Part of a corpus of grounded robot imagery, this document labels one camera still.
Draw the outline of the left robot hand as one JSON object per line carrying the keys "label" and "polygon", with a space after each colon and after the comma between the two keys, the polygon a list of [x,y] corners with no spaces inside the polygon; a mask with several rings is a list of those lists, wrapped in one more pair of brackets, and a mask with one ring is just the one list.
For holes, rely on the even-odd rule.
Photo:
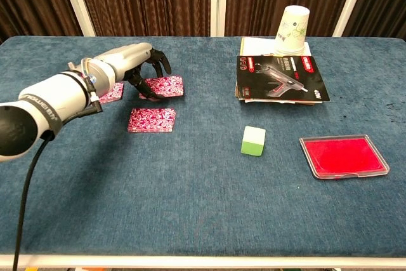
{"label": "left robot hand", "polygon": [[102,96],[112,89],[116,82],[127,81],[132,84],[146,99],[163,100],[164,96],[155,93],[141,76],[141,66],[150,63],[157,77],[171,73],[171,66],[162,51],[156,50],[149,43],[138,43],[121,46],[102,53],[83,63],[89,72],[104,77],[106,85],[98,85],[97,94]]}

